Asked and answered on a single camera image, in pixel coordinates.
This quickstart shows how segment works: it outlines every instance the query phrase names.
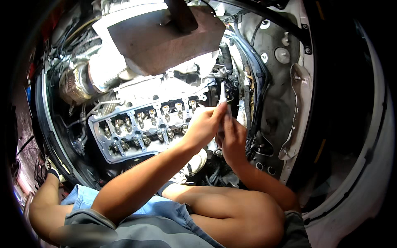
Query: leg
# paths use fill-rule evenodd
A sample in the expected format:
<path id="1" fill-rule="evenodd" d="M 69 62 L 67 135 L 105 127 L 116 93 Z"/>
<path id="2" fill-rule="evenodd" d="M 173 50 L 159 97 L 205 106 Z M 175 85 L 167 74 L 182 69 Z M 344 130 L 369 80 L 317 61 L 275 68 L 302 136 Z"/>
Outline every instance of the leg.
<path id="1" fill-rule="evenodd" d="M 33 198 L 29 211 L 29 220 L 34 231 L 50 244 L 54 244 L 49 238 L 50 232 L 64 225 L 65 216 L 73 208 L 73 205 L 59 205 L 59 183 L 59 179 L 49 173 Z"/>
<path id="2" fill-rule="evenodd" d="M 227 248 L 274 247 L 283 237 L 284 212 L 268 194 L 171 184 L 162 196 L 189 204 L 195 223 Z"/>

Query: shorts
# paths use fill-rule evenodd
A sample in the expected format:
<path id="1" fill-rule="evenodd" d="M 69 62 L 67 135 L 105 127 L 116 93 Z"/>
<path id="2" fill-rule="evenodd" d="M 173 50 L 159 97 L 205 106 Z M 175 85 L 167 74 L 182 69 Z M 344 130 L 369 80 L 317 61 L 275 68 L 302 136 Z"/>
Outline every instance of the shorts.
<path id="1" fill-rule="evenodd" d="M 72 211 L 81 208 L 91 208 L 99 191 L 76 184 L 72 192 L 61 202 L 61 205 L 74 204 Z M 171 219 L 192 231 L 215 248 L 225 248 L 198 227 L 188 211 L 189 206 L 180 204 L 161 196 L 152 196 L 151 199 L 133 214 L 157 215 Z"/>

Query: foot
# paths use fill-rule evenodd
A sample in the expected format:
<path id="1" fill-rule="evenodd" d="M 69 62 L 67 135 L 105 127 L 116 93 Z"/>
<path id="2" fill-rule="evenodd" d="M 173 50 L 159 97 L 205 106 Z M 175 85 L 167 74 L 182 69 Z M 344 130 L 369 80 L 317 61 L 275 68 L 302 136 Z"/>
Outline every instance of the foot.
<path id="1" fill-rule="evenodd" d="M 44 166 L 46 167 L 46 169 L 49 173 L 54 174 L 53 173 L 53 171 L 54 171 L 56 173 L 56 175 L 55 174 L 54 175 L 58 177 L 58 179 L 61 183 L 66 181 L 65 178 L 63 177 L 63 175 L 59 173 L 58 169 L 55 167 L 54 163 L 51 161 L 51 159 L 49 157 L 46 158 L 46 161 L 44 162 Z"/>
<path id="2" fill-rule="evenodd" d="M 178 184 L 186 183 L 188 177 L 193 176 L 204 167 L 207 158 L 207 152 L 201 149 L 197 155 L 194 155 L 189 162 L 170 179 L 170 181 Z"/>

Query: wooden block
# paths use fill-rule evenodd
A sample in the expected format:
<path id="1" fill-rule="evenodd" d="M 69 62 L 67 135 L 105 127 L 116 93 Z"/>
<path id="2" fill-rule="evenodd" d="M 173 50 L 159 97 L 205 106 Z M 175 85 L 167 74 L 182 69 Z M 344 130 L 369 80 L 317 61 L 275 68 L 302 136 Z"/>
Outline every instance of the wooden block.
<path id="1" fill-rule="evenodd" d="M 138 15 L 108 27 L 127 65 L 140 75 L 158 75 L 199 55 L 219 49 L 225 25 L 208 6 L 190 6 L 198 28 L 181 33 L 169 11 Z"/>

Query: hand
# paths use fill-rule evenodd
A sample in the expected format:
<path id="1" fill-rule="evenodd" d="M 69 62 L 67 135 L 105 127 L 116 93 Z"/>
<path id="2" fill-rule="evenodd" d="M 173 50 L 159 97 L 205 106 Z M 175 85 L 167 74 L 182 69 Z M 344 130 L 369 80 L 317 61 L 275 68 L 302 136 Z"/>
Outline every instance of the hand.
<path id="1" fill-rule="evenodd" d="M 192 147 L 198 153 L 218 132 L 226 110 L 227 103 L 221 103 L 218 107 L 197 108 L 183 136 L 182 145 Z"/>
<path id="2" fill-rule="evenodd" d="M 222 153 L 227 164 L 233 169 L 238 165 L 245 164 L 245 141 L 247 140 L 247 129 L 235 118 L 225 115 L 222 121 L 224 135 L 218 133 L 215 141 L 222 147 Z"/>

